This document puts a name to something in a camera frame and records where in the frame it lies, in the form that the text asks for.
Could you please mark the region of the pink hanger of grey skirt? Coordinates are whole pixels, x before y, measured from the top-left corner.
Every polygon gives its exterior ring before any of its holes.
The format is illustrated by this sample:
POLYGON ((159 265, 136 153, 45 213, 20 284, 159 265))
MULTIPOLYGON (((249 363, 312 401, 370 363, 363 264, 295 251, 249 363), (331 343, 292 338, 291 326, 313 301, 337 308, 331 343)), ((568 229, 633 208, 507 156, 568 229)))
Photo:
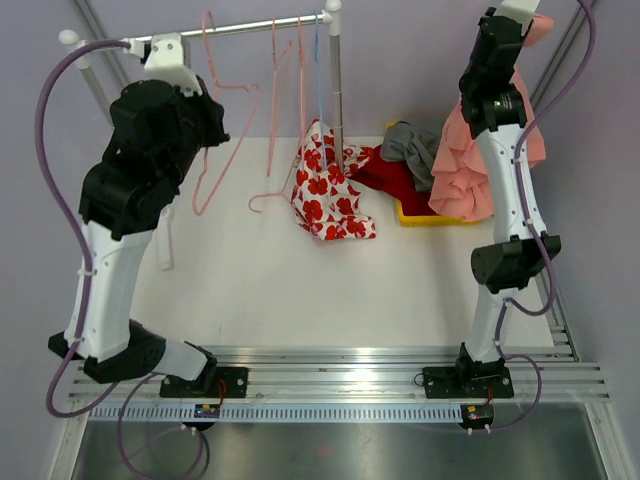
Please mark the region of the pink hanger of grey skirt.
POLYGON ((291 42, 285 44, 282 50, 278 50, 278 42, 276 35, 276 22, 272 20, 271 26, 271 45, 272 45, 272 89, 271 89, 271 115, 270 115, 270 133, 267 157, 267 177, 271 176, 274 164, 275 140, 279 122, 279 108, 281 95, 280 74, 287 72, 290 52, 292 48, 291 42))

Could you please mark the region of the pink hanger of floral skirt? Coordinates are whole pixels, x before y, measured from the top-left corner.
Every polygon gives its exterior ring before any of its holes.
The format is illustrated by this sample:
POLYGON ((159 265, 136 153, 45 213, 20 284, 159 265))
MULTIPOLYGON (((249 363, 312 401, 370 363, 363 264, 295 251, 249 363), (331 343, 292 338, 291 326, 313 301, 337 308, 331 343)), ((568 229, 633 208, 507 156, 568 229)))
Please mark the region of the pink hanger of floral skirt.
POLYGON ((256 214, 262 214, 264 210, 263 203, 271 200, 275 200, 275 199, 281 199, 287 205, 290 204, 289 196, 286 194, 285 191, 280 190, 275 192, 268 192, 268 193, 254 195, 249 199, 247 206, 251 212, 256 214))

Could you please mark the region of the pink hanger of red skirt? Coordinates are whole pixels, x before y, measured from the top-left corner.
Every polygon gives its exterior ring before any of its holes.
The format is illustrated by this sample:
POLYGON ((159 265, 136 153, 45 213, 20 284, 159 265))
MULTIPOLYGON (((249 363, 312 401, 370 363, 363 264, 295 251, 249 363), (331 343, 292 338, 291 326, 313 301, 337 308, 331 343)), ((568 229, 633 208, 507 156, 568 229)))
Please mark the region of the pink hanger of red skirt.
POLYGON ((297 25, 297 41, 298 41, 298 65, 299 65, 299 139, 296 154, 291 162, 289 170, 287 172, 286 180, 282 187, 282 193, 285 197, 288 197, 288 187, 293 182, 292 178, 295 176, 295 172, 298 168, 299 162, 304 155, 304 139, 306 133, 306 49, 302 35, 302 19, 298 16, 297 25))

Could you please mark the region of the floral red white skirt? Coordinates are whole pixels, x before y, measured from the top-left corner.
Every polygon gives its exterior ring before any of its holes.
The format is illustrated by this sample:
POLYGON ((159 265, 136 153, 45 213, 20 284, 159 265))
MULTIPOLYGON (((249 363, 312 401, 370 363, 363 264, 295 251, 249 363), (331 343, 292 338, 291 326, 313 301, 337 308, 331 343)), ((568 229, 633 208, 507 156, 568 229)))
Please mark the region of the floral red white skirt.
POLYGON ((295 159, 290 204, 298 225, 325 242, 374 239, 375 222, 361 212, 361 192, 351 183, 373 153, 371 147, 349 145, 339 166, 334 131, 313 120, 295 159))

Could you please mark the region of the grey skirt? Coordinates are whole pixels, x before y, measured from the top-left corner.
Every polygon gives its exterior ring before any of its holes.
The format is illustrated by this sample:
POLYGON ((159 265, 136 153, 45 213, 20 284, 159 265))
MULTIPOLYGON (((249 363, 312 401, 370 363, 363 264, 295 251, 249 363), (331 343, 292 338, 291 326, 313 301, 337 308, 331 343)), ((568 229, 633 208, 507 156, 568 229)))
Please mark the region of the grey skirt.
POLYGON ((389 126, 381 144, 381 157, 387 162, 404 162, 419 193, 432 190, 442 124, 428 119, 398 121, 389 126))

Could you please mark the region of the pink skirt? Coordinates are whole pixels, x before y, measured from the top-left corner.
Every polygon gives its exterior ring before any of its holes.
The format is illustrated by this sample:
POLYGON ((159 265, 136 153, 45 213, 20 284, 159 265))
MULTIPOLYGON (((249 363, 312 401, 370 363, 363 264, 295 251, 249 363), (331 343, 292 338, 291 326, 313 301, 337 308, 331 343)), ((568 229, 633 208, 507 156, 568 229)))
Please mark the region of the pink skirt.
MULTIPOLYGON (((535 45, 553 27, 552 17, 536 14, 524 46, 535 45)), ((528 126, 535 116, 528 89, 517 66, 511 82, 524 97, 528 126)), ((526 145, 530 167, 546 159, 544 139, 538 127, 528 135, 526 145)), ((471 138, 469 126, 463 119, 460 103, 445 121, 431 172, 434 183, 429 207, 436 214, 463 222, 476 222, 493 215, 487 170, 476 142, 471 138)))

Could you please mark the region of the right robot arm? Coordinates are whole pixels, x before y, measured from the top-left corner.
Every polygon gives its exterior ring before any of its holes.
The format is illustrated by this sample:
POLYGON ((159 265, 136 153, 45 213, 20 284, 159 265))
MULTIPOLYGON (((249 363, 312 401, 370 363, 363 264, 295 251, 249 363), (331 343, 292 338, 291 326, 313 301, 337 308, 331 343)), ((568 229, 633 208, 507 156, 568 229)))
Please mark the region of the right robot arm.
POLYGON ((513 397, 500 347, 507 308, 532 278, 549 269, 561 248, 537 210, 524 137, 525 102, 511 80, 528 28, 494 8, 478 27, 459 89, 463 118, 487 169, 494 242, 471 254, 479 294, 470 336, 442 379, 447 399, 513 397))

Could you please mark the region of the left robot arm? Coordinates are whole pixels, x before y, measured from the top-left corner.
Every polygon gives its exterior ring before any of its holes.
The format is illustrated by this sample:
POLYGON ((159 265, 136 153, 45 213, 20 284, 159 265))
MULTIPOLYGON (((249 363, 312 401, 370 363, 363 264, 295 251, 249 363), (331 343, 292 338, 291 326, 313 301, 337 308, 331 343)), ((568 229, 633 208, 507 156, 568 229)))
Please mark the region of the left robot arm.
POLYGON ((205 397, 217 383, 206 349, 176 342, 131 319, 141 261, 162 210, 180 193, 196 154, 229 136, 224 108, 207 90, 185 94, 161 80, 125 87, 110 106, 114 130, 101 161, 86 174, 79 203, 81 236, 92 264, 83 330, 71 320, 51 336, 59 357, 83 361, 100 384, 164 374, 165 397, 205 397))

